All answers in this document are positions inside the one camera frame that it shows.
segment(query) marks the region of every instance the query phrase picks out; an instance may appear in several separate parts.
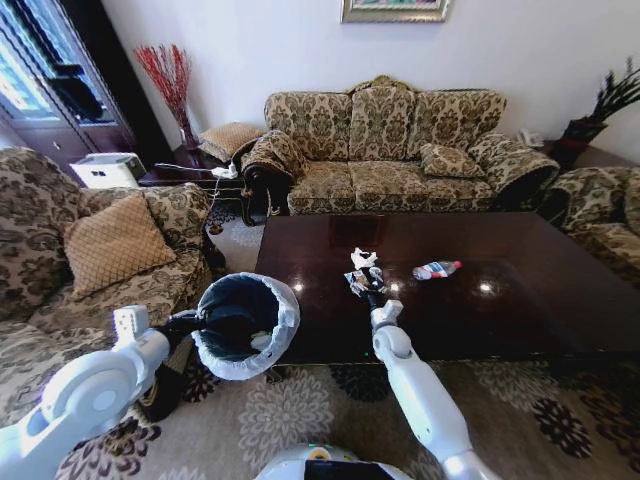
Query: floral patterned carpet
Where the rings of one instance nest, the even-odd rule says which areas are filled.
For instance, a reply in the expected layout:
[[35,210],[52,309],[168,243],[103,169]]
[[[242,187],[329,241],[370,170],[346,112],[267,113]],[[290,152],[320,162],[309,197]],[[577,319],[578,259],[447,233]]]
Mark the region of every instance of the floral patterned carpet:
[[[212,238],[230,271],[252,269],[262,228],[225,212],[217,214],[224,230]],[[465,415],[477,452],[503,478],[640,479],[638,363],[432,367]],[[443,478],[414,439],[382,367],[285,373],[279,383],[222,381],[194,356],[183,401],[168,418],[150,424],[132,410],[110,433],[78,445],[57,479],[249,479],[280,450],[309,442],[341,446],[418,480]]]

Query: water bottle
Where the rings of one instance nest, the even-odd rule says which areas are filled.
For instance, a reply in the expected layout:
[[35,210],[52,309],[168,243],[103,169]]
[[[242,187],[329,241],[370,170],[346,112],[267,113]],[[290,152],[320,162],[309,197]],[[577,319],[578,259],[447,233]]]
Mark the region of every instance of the water bottle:
[[456,270],[462,268],[462,262],[456,260],[449,262],[439,260],[437,262],[427,263],[413,269],[413,277],[416,280],[429,280],[431,278],[445,278],[453,274]]

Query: painting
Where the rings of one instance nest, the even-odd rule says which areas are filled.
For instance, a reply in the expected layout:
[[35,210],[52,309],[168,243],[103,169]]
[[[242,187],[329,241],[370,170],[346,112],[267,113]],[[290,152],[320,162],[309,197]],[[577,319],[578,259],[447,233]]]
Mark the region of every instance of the painting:
[[342,0],[342,22],[444,22],[452,0]]

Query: red decorative branches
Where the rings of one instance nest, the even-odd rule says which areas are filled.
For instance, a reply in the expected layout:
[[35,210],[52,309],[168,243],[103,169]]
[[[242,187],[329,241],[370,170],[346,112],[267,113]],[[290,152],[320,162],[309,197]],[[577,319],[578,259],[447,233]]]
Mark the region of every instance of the red decorative branches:
[[186,143],[195,142],[197,145],[187,117],[187,87],[191,75],[191,59],[187,52],[171,44],[158,47],[143,45],[135,48],[133,53],[164,97],[167,107],[184,131]]

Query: potted plant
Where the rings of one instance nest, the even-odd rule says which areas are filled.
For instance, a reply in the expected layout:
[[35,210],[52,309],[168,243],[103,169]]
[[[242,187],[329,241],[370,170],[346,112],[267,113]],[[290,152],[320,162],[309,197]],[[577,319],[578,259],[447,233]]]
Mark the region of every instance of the potted plant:
[[189,152],[197,150],[198,138],[193,134],[187,116],[187,88],[191,76],[189,55],[173,44],[159,47],[143,45],[133,52],[176,119],[182,144]]
[[591,115],[571,120],[562,137],[556,142],[549,156],[563,169],[573,166],[589,143],[607,128],[605,120],[619,110],[640,100],[640,68],[633,67],[633,59],[627,59],[626,73],[616,80],[610,70],[598,92],[598,101]]

